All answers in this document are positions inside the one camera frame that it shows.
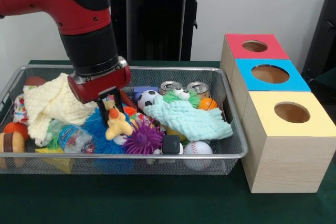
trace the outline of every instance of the mint green towel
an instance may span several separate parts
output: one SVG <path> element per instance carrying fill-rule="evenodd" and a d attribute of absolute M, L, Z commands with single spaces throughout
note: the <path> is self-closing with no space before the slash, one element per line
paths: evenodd
<path fill-rule="evenodd" d="M 219 108 L 198 110 L 188 101 L 167 103 L 158 95 L 154 105 L 146 106 L 143 110 L 161 124 L 185 135 L 189 141 L 217 140 L 233 134 L 231 125 L 222 119 Z"/>

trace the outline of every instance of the green plush toy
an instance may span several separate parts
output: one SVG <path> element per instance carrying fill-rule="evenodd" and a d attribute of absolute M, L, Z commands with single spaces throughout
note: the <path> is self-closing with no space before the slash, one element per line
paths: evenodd
<path fill-rule="evenodd" d="M 198 108 L 201 99 L 195 91 L 184 91 L 183 89 L 175 89 L 163 95 L 163 100 L 167 103 L 174 101 L 189 101 L 194 107 Z"/>

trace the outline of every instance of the red robot arm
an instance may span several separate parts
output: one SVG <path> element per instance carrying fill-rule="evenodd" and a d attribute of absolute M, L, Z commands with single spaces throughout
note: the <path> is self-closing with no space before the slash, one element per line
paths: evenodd
<path fill-rule="evenodd" d="M 117 54 L 109 5 L 109 0 L 0 0 L 0 17 L 47 12 L 75 69 L 69 76 L 75 96 L 82 103 L 102 103 L 130 82 L 129 66 Z"/>

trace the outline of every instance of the toy duck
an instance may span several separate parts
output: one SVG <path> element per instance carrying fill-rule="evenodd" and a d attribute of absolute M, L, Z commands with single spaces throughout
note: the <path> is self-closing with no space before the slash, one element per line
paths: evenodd
<path fill-rule="evenodd" d="M 121 134 L 131 135 L 133 128 L 126 121 L 126 116 L 117 109 L 114 101 L 107 101 L 105 107 L 109 110 L 109 120 L 107 121 L 109 128 L 106 130 L 106 139 L 112 140 Z"/>

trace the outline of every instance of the baseball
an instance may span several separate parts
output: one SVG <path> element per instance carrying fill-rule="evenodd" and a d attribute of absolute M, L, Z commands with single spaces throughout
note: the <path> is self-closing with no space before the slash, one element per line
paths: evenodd
<path fill-rule="evenodd" d="M 184 154 L 197 155 L 212 153 L 211 147 L 203 141 L 190 142 L 184 148 Z M 184 159 L 183 162 L 189 169 L 200 172 L 210 166 L 211 159 Z"/>

